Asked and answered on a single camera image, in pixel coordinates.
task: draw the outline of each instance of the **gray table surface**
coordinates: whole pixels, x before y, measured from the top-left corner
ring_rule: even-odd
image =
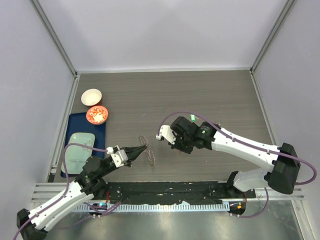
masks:
[[[133,167],[122,167],[105,176],[109,182],[225,181],[232,171],[257,168],[224,152],[194,149],[189,155],[157,141],[160,122],[176,111],[195,111],[237,135],[271,143],[247,70],[81,74],[72,113],[89,109],[81,103],[81,95],[91,88],[102,92],[101,104],[109,112],[106,147],[139,146],[138,137],[143,135],[155,155],[155,166],[150,166],[142,154]],[[170,125],[178,116],[165,123]],[[66,179],[56,174],[54,181]]]

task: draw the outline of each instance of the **green connector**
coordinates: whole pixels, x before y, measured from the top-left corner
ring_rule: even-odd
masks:
[[[190,114],[190,117],[191,117],[191,122],[195,122],[196,121],[196,115]]]

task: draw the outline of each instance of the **plate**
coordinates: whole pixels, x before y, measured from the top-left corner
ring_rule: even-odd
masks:
[[[93,147],[95,144],[95,135],[88,132],[76,132],[71,135],[68,144],[77,143]],[[68,174],[80,174],[86,160],[92,155],[92,150],[81,146],[70,146],[65,152],[65,164]]]

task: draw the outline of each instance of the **white bowl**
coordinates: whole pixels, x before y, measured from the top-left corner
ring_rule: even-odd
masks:
[[[93,106],[100,102],[102,93],[98,89],[89,89],[81,96],[81,102],[86,106]]]

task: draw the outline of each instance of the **white robotic arm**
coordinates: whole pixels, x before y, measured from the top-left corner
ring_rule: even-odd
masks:
[[[215,130],[207,122],[197,126],[194,122],[179,116],[172,125],[162,125],[156,139],[167,140],[172,149],[184,153],[190,154],[193,147],[206,148],[235,155],[261,167],[247,172],[233,172],[230,175],[228,181],[241,192],[271,187],[280,193],[292,193],[300,163],[275,154],[283,151],[296,157],[291,145],[284,143],[279,147],[264,144],[238,136],[224,128],[219,127],[219,129],[220,131]]]
[[[108,188],[103,176],[122,167],[131,167],[134,161],[145,149],[146,145],[138,147],[108,147],[106,159],[91,156],[83,166],[83,171],[67,187],[46,203],[30,211],[22,209],[17,213],[17,226],[21,230],[24,240],[43,240],[64,216],[77,206],[91,200],[100,198]]]

